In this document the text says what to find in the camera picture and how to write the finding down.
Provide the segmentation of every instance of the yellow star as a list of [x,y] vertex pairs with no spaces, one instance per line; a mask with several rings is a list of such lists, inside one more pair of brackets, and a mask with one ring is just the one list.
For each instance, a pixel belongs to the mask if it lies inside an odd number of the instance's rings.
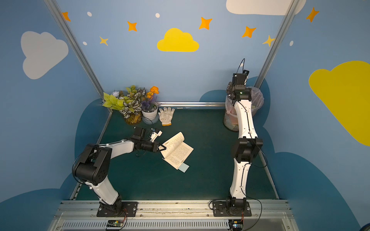
[[128,23],[128,31],[130,31],[130,30],[137,31],[137,30],[136,30],[136,24],[137,24],[137,23],[131,23],[131,22],[129,22],[129,21],[127,21],[127,23]]
[[313,18],[315,18],[315,16],[319,13],[320,11],[315,11],[315,7],[312,8],[312,11],[310,13],[310,15],[308,15],[308,17],[306,19],[309,19],[311,22],[313,20]]
[[65,20],[67,21],[71,21],[69,18],[68,18],[68,12],[64,12],[62,13],[63,14],[63,17],[65,18]]
[[105,43],[105,44],[108,46],[108,44],[107,44],[107,40],[108,40],[108,38],[107,38],[107,39],[102,39],[102,38],[100,37],[100,39],[101,39],[101,42],[100,42],[100,43]]
[[269,39],[266,42],[264,42],[263,44],[268,44],[269,47],[271,47],[271,42],[274,41],[274,40],[275,40],[274,38],[270,38],[270,36],[269,36]]
[[245,33],[243,34],[243,36],[242,36],[242,38],[244,38],[244,37],[249,37],[249,38],[252,38],[252,33],[253,33],[253,31],[255,30],[256,28],[253,28],[253,29],[251,29],[251,28],[249,28],[249,27],[245,27]]
[[212,19],[204,19],[203,17],[201,18],[202,18],[202,24],[199,27],[199,30],[202,28],[206,28],[207,30],[209,30],[209,23],[212,21]]

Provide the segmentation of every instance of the yellow cloud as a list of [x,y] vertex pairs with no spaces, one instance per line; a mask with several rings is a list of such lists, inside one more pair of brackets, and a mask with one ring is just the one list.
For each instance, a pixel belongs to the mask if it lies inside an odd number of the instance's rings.
[[309,84],[351,136],[370,146],[370,64],[350,61],[316,70]]
[[172,28],[157,43],[157,48],[160,51],[193,52],[198,50],[199,44],[193,40],[191,34]]

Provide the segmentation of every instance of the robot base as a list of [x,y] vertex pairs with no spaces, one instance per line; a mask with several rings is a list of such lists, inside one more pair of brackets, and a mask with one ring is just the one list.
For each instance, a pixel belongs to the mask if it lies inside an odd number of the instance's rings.
[[118,195],[114,204],[104,204],[99,202],[97,217],[134,217],[138,203],[136,201],[122,201],[121,195]]
[[228,197],[226,201],[215,201],[212,203],[213,216],[215,217],[251,217],[252,212],[246,199],[235,199]]

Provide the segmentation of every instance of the work glove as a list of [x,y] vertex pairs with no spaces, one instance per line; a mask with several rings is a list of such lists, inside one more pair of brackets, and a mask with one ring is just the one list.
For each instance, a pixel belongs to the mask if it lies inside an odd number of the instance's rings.
[[171,119],[174,116],[174,111],[175,109],[171,108],[160,108],[158,115],[159,115],[159,120],[162,122],[162,126],[169,126],[171,125]]

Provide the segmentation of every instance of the green table surface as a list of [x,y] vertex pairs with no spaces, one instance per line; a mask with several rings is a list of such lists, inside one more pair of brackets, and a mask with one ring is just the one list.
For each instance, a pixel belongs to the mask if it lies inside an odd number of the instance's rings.
[[[137,157],[134,151],[111,160],[109,181],[123,200],[226,199],[234,171],[231,147],[238,133],[225,128],[224,113],[224,109],[177,109],[171,126],[162,126],[159,120],[154,124],[154,128],[163,132],[156,141],[164,143],[182,132],[185,143],[194,148],[184,162],[190,166],[185,173],[164,161],[160,152],[140,151]],[[148,130],[152,127],[144,122],[136,126]],[[127,125],[122,115],[114,111],[101,143],[125,139],[133,132],[134,126]],[[262,166],[259,156],[253,164]],[[246,193],[257,199],[276,198],[265,170],[255,166],[250,167]],[[98,200],[98,197],[87,185],[82,185],[76,199]]]

